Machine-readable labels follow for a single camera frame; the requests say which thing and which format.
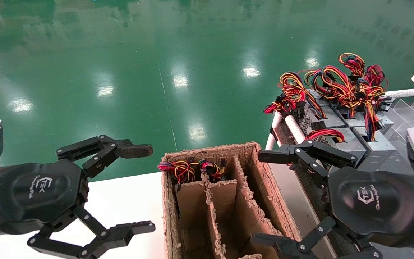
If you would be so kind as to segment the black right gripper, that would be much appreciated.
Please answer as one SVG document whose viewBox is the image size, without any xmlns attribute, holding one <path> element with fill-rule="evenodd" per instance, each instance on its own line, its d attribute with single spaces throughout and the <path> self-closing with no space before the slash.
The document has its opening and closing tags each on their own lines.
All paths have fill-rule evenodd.
<svg viewBox="0 0 414 259">
<path fill-rule="evenodd" d="M 360 251 L 339 259 L 382 259 L 381 252 L 368 241 L 414 249 L 414 177 L 343 168 L 354 167 L 358 158 L 309 140 L 297 145 L 282 144 L 278 150 L 261 150 L 258 160 L 272 164 L 302 161 L 314 179 L 327 178 L 331 215 L 336 219 L 325 217 L 299 242 L 283 236 L 255 233 L 252 234 L 253 244 L 272 247 L 280 259 L 317 259 L 313 247 L 340 226 L 348 236 L 356 239 Z M 317 161 L 341 169 L 329 176 Z"/>
</svg>

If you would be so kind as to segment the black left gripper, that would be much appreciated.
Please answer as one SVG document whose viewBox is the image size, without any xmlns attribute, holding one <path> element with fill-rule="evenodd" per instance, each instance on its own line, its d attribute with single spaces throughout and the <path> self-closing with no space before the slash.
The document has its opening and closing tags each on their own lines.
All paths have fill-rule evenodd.
<svg viewBox="0 0 414 259">
<path fill-rule="evenodd" d="M 27 241 L 37 252 L 64 259 L 98 259 L 110 249 L 128 246 L 133 236 L 156 230 L 152 221 L 105 228 L 82 207 L 89 192 L 87 178 L 94 178 L 118 158 L 151 156 L 151 144 L 100 135 L 61 147 L 56 154 L 59 161 L 54 163 L 0 167 L 0 235 L 40 230 Z M 89 160 L 81 169 L 73 162 L 83 158 Z M 90 243 L 79 246 L 51 239 L 58 228 L 75 219 L 95 235 Z"/>
</svg>

